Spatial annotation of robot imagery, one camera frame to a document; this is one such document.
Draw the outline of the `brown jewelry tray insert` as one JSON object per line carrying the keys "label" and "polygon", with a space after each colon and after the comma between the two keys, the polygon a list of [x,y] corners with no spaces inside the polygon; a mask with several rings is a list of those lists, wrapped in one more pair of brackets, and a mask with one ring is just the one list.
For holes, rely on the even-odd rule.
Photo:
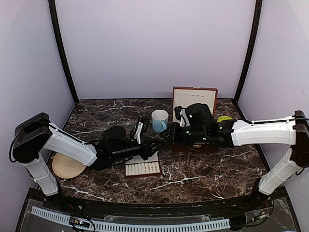
{"label": "brown jewelry tray insert", "polygon": [[158,152],[155,152],[147,160],[135,156],[125,163],[125,178],[142,178],[160,176],[161,174]]}

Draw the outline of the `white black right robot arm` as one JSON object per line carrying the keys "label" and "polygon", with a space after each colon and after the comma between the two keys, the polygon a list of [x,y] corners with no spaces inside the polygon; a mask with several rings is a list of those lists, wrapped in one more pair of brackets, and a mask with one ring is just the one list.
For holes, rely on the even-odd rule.
{"label": "white black right robot arm", "polygon": [[256,210],[265,197],[288,180],[297,171],[309,166],[309,119],[303,111],[273,120],[219,121],[207,104],[195,103],[175,109],[177,122],[160,133],[160,137],[176,144],[190,146],[205,144],[218,148],[250,144],[284,144],[289,149],[282,159],[255,183],[246,205]]}

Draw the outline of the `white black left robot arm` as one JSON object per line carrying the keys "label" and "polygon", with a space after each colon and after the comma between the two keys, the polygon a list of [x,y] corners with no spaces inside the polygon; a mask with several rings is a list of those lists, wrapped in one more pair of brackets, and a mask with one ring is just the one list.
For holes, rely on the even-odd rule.
{"label": "white black left robot arm", "polygon": [[61,195],[61,187],[50,173],[41,150],[60,153],[92,170],[102,171],[131,157],[139,156],[143,160],[151,157],[164,141],[144,137],[148,126],[149,119],[139,117],[129,138],[125,128],[113,126],[103,132],[100,140],[85,142],[52,123],[48,114],[39,113],[15,128],[9,158],[11,162],[21,163],[49,197],[49,203],[63,211],[68,207],[68,199]]}

